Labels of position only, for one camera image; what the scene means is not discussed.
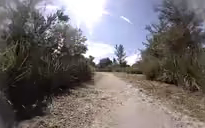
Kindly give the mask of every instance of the distant tree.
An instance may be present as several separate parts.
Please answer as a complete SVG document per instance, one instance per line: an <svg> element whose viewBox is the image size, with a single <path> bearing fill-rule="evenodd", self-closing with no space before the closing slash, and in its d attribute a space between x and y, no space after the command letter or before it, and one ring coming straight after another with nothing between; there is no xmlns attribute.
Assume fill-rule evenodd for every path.
<svg viewBox="0 0 205 128"><path fill-rule="evenodd" d="M130 65L127 64L127 61L124 61L120 64L121 67L130 67Z"/></svg>
<svg viewBox="0 0 205 128"><path fill-rule="evenodd" d="M112 65L112 61L110 60L110 58L103 58L99 62L99 67L100 68L105 68L109 65Z"/></svg>
<svg viewBox="0 0 205 128"><path fill-rule="evenodd" d="M113 58L113 65L117 65L117 60L115 58Z"/></svg>
<svg viewBox="0 0 205 128"><path fill-rule="evenodd" d="M89 56L89 62L90 62L90 64L92 65L92 66L95 66L96 64L94 63L94 59L95 59L95 57L93 57L93 56Z"/></svg>
<svg viewBox="0 0 205 128"><path fill-rule="evenodd" d="M118 64L123 66L126 63L126 53L122 44L115 46L115 55L117 56Z"/></svg>

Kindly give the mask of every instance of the bush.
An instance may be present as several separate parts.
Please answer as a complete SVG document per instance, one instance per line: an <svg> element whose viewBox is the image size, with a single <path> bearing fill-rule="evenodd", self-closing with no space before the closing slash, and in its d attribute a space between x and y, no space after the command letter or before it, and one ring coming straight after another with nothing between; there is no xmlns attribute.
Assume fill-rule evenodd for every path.
<svg viewBox="0 0 205 128"><path fill-rule="evenodd" d="M45 18L26 3L16 9L0 40L0 91L22 120L43 114L57 89L90 80L92 70L82 56L86 39L66 15Z"/></svg>
<svg viewBox="0 0 205 128"><path fill-rule="evenodd" d="M205 28L187 2L164 0L156 10L158 24L146 27L150 32L142 51L143 73L148 79L205 91Z"/></svg>
<svg viewBox="0 0 205 128"><path fill-rule="evenodd" d="M126 72L128 74L142 74L142 71L139 68L132 68L132 67L126 68Z"/></svg>
<svg viewBox="0 0 205 128"><path fill-rule="evenodd" d="M98 72L112 72L112 68L97 68L96 71Z"/></svg>

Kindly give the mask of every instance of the dirt road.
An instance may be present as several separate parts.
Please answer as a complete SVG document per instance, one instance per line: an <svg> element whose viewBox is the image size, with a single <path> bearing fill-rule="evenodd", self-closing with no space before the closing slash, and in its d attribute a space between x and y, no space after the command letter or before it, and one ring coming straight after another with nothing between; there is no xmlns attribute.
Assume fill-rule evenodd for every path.
<svg viewBox="0 0 205 128"><path fill-rule="evenodd" d="M168 110L158 100L147 96L144 90L110 73L96 73L94 83L58 97L53 106L50 115L32 120L28 127L200 127L187 116Z"/></svg>
<svg viewBox="0 0 205 128"><path fill-rule="evenodd" d="M98 73L95 86L103 90L101 97L115 100L108 104L108 113L96 116L93 128L196 127L113 74Z"/></svg>

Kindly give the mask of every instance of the sunlight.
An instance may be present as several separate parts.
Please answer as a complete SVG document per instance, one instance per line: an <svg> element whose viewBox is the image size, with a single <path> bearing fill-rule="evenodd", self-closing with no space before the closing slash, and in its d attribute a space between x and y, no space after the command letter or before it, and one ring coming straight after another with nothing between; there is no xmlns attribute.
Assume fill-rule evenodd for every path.
<svg viewBox="0 0 205 128"><path fill-rule="evenodd" d="M75 18L77 27L85 24L89 31L100 21L104 14L106 0L63 0L67 11Z"/></svg>

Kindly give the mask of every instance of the sky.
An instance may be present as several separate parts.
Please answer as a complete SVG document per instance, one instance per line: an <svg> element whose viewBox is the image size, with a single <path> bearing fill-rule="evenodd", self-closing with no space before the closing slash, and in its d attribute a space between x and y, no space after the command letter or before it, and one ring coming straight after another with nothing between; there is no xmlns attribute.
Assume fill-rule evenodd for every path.
<svg viewBox="0 0 205 128"><path fill-rule="evenodd" d="M140 58L139 49L148 34L145 26L157 20L154 6L160 0L56 0L55 7L64 7L71 23L83 30L88 41L86 56L113 59L114 46L122 44L127 62L132 65Z"/></svg>

